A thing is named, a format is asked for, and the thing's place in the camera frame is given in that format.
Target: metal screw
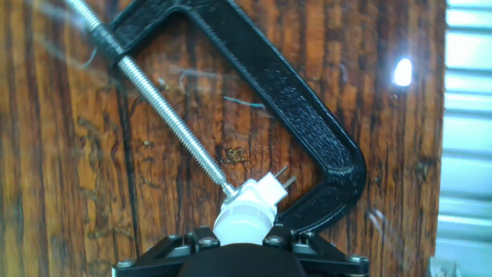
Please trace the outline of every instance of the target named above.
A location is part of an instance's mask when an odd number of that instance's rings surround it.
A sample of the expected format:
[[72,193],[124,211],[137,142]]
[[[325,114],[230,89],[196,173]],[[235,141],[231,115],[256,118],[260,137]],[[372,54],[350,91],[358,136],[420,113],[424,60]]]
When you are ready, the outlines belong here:
[[169,237],[169,239],[172,239],[172,240],[175,240],[175,239],[179,239],[180,238],[179,235],[170,235],[168,237]]
[[132,267],[135,264],[134,259],[124,259],[121,262],[118,262],[117,266],[119,268],[127,268],[127,267]]
[[198,240],[198,243],[200,243],[202,245],[216,245],[216,244],[218,244],[218,239],[213,238],[213,237],[206,237],[206,238]]
[[280,244],[284,242],[284,238],[280,237],[279,235],[269,235],[264,239],[264,241],[268,244]]
[[369,259],[364,257],[364,256],[361,256],[361,255],[348,255],[347,256],[347,260],[349,262],[357,262],[357,263],[361,263],[361,262],[368,262]]
[[[84,1],[65,0],[65,3],[74,11],[76,15],[80,16],[84,20],[85,26],[89,31],[94,31],[97,28],[104,28],[102,22]],[[111,33],[107,30],[104,29],[103,31],[105,31],[105,35],[111,36]],[[193,132],[191,132],[189,127],[186,126],[171,105],[169,105],[164,97],[162,97],[159,90],[135,63],[133,58],[129,56],[123,57],[118,63],[118,67],[151,104],[161,118],[164,119],[169,128],[179,138],[191,155],[197,160],[198,164],[200,164],[208,176],[210,176],[212,181],[222,187],[222,190],[228,198],[234,196],[236,191],[231,184],[227,183],[225,174],[218,166],[217,162],[210,156],[207,150],[205,150],[204,146],[200,143],[200,141],[198,141]]]

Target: white plug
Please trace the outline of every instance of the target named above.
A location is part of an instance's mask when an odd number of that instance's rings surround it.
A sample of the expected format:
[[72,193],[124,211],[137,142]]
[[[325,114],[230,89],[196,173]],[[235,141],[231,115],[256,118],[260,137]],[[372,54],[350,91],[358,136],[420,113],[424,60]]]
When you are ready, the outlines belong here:
[[221,245],[254,243],[261,245],[274,225],[277,204],[287,196],[284,186],[271,172],[260,181],[247,180],[232,199],[221,207],[214,234]]

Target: screw head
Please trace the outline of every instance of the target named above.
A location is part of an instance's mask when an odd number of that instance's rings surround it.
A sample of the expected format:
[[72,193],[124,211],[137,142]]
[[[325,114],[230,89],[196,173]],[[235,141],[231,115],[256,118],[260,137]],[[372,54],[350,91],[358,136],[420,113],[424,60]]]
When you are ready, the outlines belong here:
[[170,235],[168,237],[169,237],[169,239],[172,239],[172,240],[175,240],[175,239],[179,239],[180,238],[179,235]]
[[198,243],[202,245],[216,245],[219,243],[218,239],[214,237],[205,237],[200,240],[198,240]]
[[128,268],[128,267],[132,267],[134,264],[135,264],[134,259],[124,259],[123,261],[118,262],[116,266],[119,268]]
[[348,255],[347,260],[349,262],[357,262],[357,263],[369,261],[369,259],[367,257],[361,256],[361,255]]
[[284,242],[284,238],[280,237],[279,235],[269,235],[264,239],[264,241],[268,244],[280,244]]

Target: wooden board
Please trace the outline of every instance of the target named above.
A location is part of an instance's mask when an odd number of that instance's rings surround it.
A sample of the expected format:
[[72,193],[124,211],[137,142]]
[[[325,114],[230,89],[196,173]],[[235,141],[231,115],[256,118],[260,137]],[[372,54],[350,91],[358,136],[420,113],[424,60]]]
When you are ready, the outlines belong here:
[[[130,1],[89,3],[110,21]],[[445,2],[237,0],[360,144],[368,183],[323,232],[372,276],[423,275],[434,253]],[[162,237],[213,225],[222,195],[60,2],[0,3],[0,275],[110,276]],[[413,62],[412,85],[391,83]],[[189,22],[137,60],[235,185],[288,166],[286,209],[312,161]]]

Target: black c-clamp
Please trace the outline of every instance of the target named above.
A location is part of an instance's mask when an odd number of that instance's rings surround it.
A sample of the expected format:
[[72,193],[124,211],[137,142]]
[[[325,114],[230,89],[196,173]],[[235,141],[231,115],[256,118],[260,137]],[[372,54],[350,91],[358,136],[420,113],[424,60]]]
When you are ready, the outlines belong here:
[[274,117],[321,167],[322,181],[277,221],[298,232],[318,232],[357,203],[366,183],[361,150],[233,0],[135,0],[109,26],[123,45],[115,65],[135,55],[173,14],[192,20],[258,93]]

